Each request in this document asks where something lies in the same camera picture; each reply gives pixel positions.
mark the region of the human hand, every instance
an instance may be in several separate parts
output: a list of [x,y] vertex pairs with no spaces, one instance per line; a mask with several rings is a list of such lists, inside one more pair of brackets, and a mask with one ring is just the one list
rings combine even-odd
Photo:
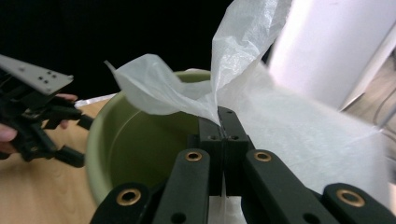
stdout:
[[[72,94],[57,94],[57,96],[64,98],[65,100],[75,102],[77,100],[76,95]],[[67,120],[62,120],[60,126],[66,129],[68,125]],[[10,144],[10,142],[17,136],[17,131],[0,123],[0,152],[11,154],[16,153],[17,149]]]

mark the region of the white tissue paper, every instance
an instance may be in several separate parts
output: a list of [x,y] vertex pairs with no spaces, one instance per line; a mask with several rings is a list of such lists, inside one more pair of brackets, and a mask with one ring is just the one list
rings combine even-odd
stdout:
[[[184,111],[219,124],[218,105],[235,111],[256,148],[273,151],[310,189],[347,183],[389,207],[380,132],[276,86],[261,57],[283,27],[290,0],[235,0],[213,38],[210,82],[182,83],[156,55],[119,69],[128,101],[156,115]],[[240,198],[210,198],[209,223],[246,223]]]

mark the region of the wooden table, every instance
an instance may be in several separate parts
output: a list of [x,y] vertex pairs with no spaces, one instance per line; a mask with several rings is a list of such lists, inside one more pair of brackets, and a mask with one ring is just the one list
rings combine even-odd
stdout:
[[[81,109],[95,117],[106,102]],[[59,147],[67,144],[85,152],[88,132],[75,122],[48,133]],[[396,195],[396,187],[390,188]],[[45,159],[25,162],[19,154],[0,161],[0,223],[87,224],[95,209],[85,167]],[[392,210],[396,212],[396,203]]]

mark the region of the finger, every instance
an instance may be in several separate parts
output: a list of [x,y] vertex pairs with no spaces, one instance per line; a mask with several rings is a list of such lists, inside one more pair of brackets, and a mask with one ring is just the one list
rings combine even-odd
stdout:
[[17,136],[17,131],[0,123],[0,142],[9,142]]
[[63,129],[66,129],[68,126],[69,126],[69,122],[66,119],[61,121],[61,127]]
[[0,151],[7,154],[11,154],[11,153],[16,153],[17,149],[15,149],[15,147],[12,146],[10,143],[0,142]]
[[78,99],[78,97],[76,96],[76,95],[73,95],[73,94],[66,94],[66,93],[59,93],[59,94],[56,94],[56,96],[59,96],[59,97],[62,97],[62,98],[64,98],[65,100],[68,100],[68,101],[76,101],[77,99]]

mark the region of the bucket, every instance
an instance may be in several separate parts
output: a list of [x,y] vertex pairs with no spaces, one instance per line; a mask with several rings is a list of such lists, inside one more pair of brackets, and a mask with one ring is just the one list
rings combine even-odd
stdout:
[[[207,71],[176,72],[183,82],[210,79]],[[128,103],[121,91],[95,118],[87,141],[86,168],[92,196],[101,203],[117,185],[138,182],[147,187],[164,181],[177,153],[198,134],[198,118],[183,112],[148,115]]]

